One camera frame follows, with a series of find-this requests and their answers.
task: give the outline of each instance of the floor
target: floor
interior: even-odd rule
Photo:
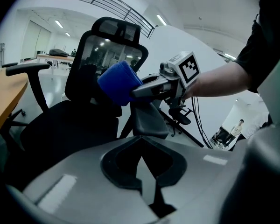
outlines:
[[[67,80],[67,75],[65,73],[69,73],[65,71],[63,65],[59,66],[54,70],[54,75],[51,75],[50,69],[43,70],[39,73],[39,78],[42,86],[42,91],[46,98],[47,104],[49,107],[54,106],[55,104],[61,101],[62,95],[64,94],[65,84]],[[26,112],[25,116],[21,114],[15,119],[17,121],[29,123],[33,119],[35,119],[38,115],[42,113],[39,105],[37,104],[33,92],[31,90],[30,85],[27,87],[24,95],[22,96],[21,100],[19,101],[15,111],[23,109]],[[121,134],[121,131],[126,124],[129,116],[130,116],[130,109],[129,105],[122,108],[122,116],[119,118],[119,128],[118,128],[118,137]],[[23,130],[23,127],[12,127],[11,128],[11,135],[14,139],[21,144],[20,141],[20,134]],[[188,146],[195,146],[197,145],[185,134],[176,134],[175,137],[171,137],[171,133],[166,138],[169,141],[173,141],[176,143],[181,143]],[[0,169],[3,171],[5,162],[8,158],[8,151],[5,145],[4,140],[0,137]],[[145,162],[143,159],[140,160],[137,169],[137,177],[142,180],[143,183],[143,199],[147,204],[151,204],[154,199],[154,190],[155,190],[155,179],[153,178],[152,174],[149,172]]]

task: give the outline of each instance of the blue towel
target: blue towel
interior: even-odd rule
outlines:
[[[118,62],[105,71],[98,79],[98,84],[106,95],[120,106],[126,106],[131,101],[130,92],[143,82],[126,61]]]

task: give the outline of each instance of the chair backrest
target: chair backrest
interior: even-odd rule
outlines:
[[[139,25],[127,21],[110,17],[98,19],[80,40],[66,83],[66,96],[80,103],[100,99],[102,92],[97,79],[119,61],[126,60],[137,72],[148,57],[148,50],[139,45],[140,29]]]

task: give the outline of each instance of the ceiling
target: ceiling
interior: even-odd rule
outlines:
[[[259,12],[259,0],[154,1],[170,3],[186,32],[233,56],[244,47]]]
[[[71,37],[80,39],[84,32],[91,30],[97,18],[82,13],[59,8],[40,8],[31,10],[31,15],[45,20],[51,28],[62,35],[68,32]],[[63,28],[60,28],[55,20],[58,20]]]

